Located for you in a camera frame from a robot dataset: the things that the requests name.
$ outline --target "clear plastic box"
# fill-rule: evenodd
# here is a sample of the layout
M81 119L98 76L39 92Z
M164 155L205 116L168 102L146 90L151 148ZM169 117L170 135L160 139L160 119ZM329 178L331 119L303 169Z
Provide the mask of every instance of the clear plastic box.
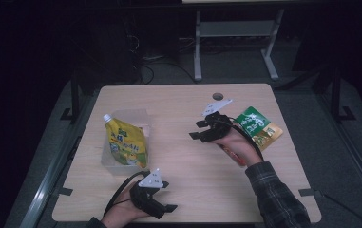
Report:
M138 165L124 165L116 161L111 152L107 136L104 140L103 155L101 156L101 164L114 176L131 176L140 171L149 169L149 136L151 132L151 122L145 109L126 109L118 110L111 114L112 118L116 118L123 122L140 127L143 130L147 149L147 166L141 168Z

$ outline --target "person's left hand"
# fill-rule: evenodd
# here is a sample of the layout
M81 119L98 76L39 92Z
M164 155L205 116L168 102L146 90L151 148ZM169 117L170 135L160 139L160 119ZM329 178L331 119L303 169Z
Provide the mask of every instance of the person's left hand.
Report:
M134 219L139 219L143 217L148 217L149 215L139 208L135 207L133 202L130 199L130 189L136 182L130 183L123 192L118 196L115 203L121 202L114 205L110 210L105 214L101 222L107 228L121 228L126 226Z

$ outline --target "dark sleeve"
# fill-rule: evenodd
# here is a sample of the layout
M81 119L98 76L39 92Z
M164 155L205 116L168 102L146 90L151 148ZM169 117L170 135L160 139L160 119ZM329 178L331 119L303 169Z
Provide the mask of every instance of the dark sleeve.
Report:
M269 162L250 166L245 171L257 195L257 204L266 227L309 227L302 203L279 179Z
M86 228L106 228L99 220L93 217L87 224Z

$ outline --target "green and gold snack bag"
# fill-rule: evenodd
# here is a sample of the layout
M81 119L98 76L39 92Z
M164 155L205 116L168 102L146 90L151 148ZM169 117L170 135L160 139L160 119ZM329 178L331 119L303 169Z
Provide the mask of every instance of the green and gold snack bag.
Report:
M146 140L143 130L132 124L104 115L106 134L112 156L121 164L147 166Z
M236 121L252 137L260 151L265 150L282 134L281 128L251 106L240 114Z

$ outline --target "table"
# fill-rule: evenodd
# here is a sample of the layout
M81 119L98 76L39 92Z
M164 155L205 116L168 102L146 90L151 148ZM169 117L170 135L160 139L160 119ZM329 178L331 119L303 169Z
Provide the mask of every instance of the table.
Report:
M262 222L257 198L244 174L216 145L194 141L189 132L201 112L222 93L234 101L220 113L236 117L248 106L255 107L280 126L283 135L264 152L274 169L305 205L311 222L321 215L313 196L301 197L299 189L310 185L278 108L272 89L265 84L228 85L118 85L104 87L88 120L86 130L67 174L64 188L53 210L57 221L100 219L105 206L127 177L114 177L101 165L105 142L103 116L121 109L145 108L151 121L150 168L160 168L166 189L155 194L162 204L177 204L173 213L160 220L141 218L135 222Z

